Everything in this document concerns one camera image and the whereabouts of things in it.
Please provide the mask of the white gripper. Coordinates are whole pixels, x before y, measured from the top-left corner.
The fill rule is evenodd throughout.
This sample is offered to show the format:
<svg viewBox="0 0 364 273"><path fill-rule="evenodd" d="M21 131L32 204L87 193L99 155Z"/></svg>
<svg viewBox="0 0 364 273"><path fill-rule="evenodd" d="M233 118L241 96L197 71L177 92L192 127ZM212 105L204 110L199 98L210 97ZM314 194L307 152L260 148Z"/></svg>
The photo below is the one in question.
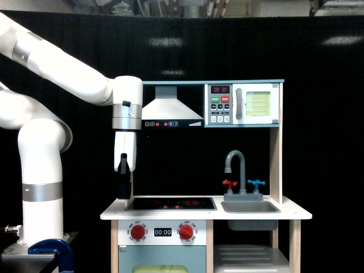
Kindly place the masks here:
<svg viewBox="0 0 364 273"><path fill-rule="evenodd" d="M116 131L114 141L114 170L118 170L118 199L131 197L131 172L136 167L137 135L133 131Z"/></svg>

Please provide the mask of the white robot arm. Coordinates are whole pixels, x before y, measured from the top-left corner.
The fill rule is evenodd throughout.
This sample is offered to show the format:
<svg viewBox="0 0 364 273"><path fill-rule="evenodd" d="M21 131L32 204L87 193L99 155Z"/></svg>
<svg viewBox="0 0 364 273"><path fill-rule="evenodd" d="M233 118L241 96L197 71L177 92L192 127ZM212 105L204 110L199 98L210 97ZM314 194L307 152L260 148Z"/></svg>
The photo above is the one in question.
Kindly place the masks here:
<svg viewBox="0 0 364 273"><path fill-rule="evenodd" d="M114 169L121 197L130 198L130 173L137 157L136 132L142 127L143 83L134 76L109 79L59 47L1 15L1 54L70 94L113 108ZM72 144L69 126L37 100L1 86L1 127L18 130L22 174L21 244L61 239L63 169L61 153Z"/></svg>

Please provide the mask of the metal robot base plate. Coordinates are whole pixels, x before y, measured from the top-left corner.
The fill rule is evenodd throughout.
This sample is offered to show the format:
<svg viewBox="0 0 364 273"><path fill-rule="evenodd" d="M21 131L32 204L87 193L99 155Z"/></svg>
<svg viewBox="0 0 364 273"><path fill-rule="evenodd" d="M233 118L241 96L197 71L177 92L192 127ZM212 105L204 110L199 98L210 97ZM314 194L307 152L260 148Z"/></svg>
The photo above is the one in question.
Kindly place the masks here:
<svg viewBox="0 0 364 273"><path fill-rule="evenodd" d="M78 235L77 231L70 231L64 233L61 238L66 243L71 244L72 241ZM28 249L31 245L26 244L22 239L18 239L15 243L3 250L1 254L2 259L30 259L30 258L40 258L40 259L50 259L54 258L55 254L29 254Z"/></svg>

